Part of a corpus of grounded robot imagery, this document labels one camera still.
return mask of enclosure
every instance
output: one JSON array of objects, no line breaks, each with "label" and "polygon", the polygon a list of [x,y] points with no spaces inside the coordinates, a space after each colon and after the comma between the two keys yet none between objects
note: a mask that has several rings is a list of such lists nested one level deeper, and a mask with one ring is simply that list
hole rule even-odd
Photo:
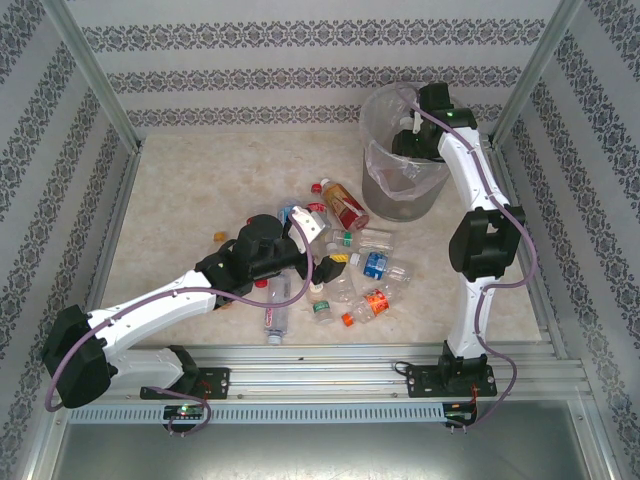
[{"label": "enclosure", "polygon": [[[3,0],[1,478],[640,478],[638,7]],[[273,347],[263,310],[234,303],[142,342],[230,369],[204,432],[169,438],[165,407],[180,402],[139,388],[44,411],[60,310],[173,281],[215,232],[233,238],[323,177],[362,202],[360,107],[400,81],[445,81],[471,109],[538,252],[520,245],[504,281],[539,271],[493,302],[487,339],[518,380],[484,426],[449,435],[446,399],[411,398],[393,369],[437,363],[455,321],[447,252],[465,209],[451,179],[418,220],[371,215],[415,266],[388,315],[320,326],[303,298]],[[502,392],[511,368],[490,363]]]}]

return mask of metal floor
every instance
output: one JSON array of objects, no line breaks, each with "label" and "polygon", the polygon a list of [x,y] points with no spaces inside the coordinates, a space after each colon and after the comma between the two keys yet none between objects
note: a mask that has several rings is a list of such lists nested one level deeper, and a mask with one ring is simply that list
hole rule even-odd
[{"label": "metal floor", "polygon": [[477,430],[439,424],[67,427],[55,479],[589,478],[566,402],[507,402]]}]

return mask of marble floor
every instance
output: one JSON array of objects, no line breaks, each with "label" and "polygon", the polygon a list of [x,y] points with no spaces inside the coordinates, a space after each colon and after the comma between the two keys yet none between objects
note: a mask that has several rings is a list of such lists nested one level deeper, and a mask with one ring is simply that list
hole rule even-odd
[{"label": "marble floor", "polygon": [[[122,233],[109,275],[103,307],[169,283],[212,251],[217,231],[234,238],[246,219],[273,213],[278,200],[311,199],[312,183],[323,177],[341,182],[359,200],[362,147],[357,132],[270,132],[215,135],[151,135],[138,168]],[[285,344],[410,343],[443,341],[456,315],[457,274],[448,259],[448,242],[464,212],[453,181],[432,210],[410,223],[372,215],[370,226],[394,230],[395,256],[415,264],[414,279],[402,300],[386,315],[347,328],[333,304],[336,321],[318,326],[311,305],[290,307]],[[363,289],[371,282],[348,267]],[[520,279],[515,263],[504,281]],[[302,282],[293,275],[292,292]],[[248,296],[266,301],[266,289]],[[233,304],[222,311],[184,320],[143,341],[145,345],[261,345],[266,342],[264,311]],[[496,293],[489,340],[540,339],[526,289]]]}]

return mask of patterned wallpaper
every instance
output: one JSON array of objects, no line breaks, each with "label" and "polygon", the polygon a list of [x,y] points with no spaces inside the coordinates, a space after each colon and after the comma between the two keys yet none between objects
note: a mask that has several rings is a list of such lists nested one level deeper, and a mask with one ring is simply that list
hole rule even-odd
[{"label": "patterned wallpaper", "polygon": [[371,91],[396,80],[448,81],[489,131],[558,0],[457,3],[68,5],[143,137],[355,128]]},{"label": "patterned wallpaper", "polygon": [[129,154],[37,0],[0,0],[0,478],[42,411],[56,312],[85,304]]},{"label": "patterned wallpaper", "polygon": [[588,1],[503,146],[623,478],[640,478],[640,15]]}]

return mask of transparent bin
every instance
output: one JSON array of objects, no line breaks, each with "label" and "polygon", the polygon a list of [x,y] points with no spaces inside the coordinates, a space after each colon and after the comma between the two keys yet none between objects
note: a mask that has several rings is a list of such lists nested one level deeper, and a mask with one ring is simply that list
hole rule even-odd
[{"label": "transparent bin", "polygon": [[364,201],[376,215],[398,222],[425,215],[449,178],[445,163],[391,153],[400,120],[410,110],[392,84],[373,92],[360,111]]}]

